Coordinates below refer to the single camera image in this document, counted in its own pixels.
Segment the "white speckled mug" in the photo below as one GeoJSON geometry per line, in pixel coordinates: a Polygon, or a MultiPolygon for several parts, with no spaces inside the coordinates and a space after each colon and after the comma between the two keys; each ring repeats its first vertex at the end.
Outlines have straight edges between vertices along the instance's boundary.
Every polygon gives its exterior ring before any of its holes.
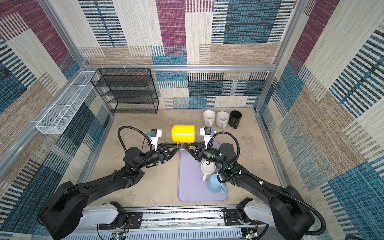
{"type": "Polygon", "coordinates": [[[216,114],[216,126],[225,129],[229,124],[230,115],[227,112],[221,111],[216,114]]]}

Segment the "white tall mug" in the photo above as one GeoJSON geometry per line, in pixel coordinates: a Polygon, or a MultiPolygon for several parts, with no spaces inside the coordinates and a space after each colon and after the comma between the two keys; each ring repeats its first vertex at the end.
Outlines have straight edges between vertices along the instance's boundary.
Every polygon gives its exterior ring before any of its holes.
{"type": "Polygon", "coordinates": [[[216,113],[212,110],[206,110],[203,113],[203,124],[205,127],[212,127],[215,123],[216,113]]]}

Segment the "yellow mug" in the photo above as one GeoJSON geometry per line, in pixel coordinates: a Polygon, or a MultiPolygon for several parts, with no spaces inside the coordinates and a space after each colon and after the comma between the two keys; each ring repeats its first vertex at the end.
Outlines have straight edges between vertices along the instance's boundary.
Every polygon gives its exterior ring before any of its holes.
{"type": "Polygon", "coordinates": [[[194,125],[174,125],[172,128],[172,140],[177,144],[192,144],[196,136],[194,125]]]}

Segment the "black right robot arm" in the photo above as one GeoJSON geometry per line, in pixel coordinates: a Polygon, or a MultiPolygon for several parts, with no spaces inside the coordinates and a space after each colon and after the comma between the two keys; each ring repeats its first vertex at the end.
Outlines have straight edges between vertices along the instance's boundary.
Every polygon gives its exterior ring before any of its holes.
{"type": "Polygon", "coordinates": [[[183,148],[197,161],[220,165],[216,177],[220,184],[230,183],[259,198],[266,206],[258,207],[252,198],[237,205],[238,218],[243,224],[261,221],[274,227],[286,240],[300,240],[303,236],[316,236],[326,230],[321,214],[306,203],[299,192],[291,187],[271,184],[250,173],[237,160],[240,146],[224,143],[219,149],[203,142],[184,144],[183,148]]]}

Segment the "black mug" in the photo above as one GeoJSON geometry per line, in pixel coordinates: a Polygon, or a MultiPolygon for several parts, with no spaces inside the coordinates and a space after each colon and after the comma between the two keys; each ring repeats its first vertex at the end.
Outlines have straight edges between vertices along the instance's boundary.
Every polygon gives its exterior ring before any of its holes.
{"type": "Polygon", "coordinates": [[[237,129],[242,118],[242,113],[239,111],[231,111],[229,118],[229,126],[237,129]]]}

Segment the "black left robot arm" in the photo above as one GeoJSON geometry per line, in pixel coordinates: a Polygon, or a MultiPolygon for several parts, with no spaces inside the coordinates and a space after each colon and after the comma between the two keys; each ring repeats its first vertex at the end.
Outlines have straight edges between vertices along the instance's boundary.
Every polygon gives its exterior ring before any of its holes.
{"type": "Polygon", "coordinates": [[[179,150],[180,144],[160,144],[157,150],[143,153],[131,147],[124,157],[125,166],[111,175],[74,185],[66,182],[43,205],[38,213],[38,222],[54,240],[61,240],[75,229],[92,225],[125,229],[128,226],[126,210],[118,202],[102,206],[91,203],[115,191],[130,188],[144,176],[141,170],[149,165],[169,161],[179,150]]]}

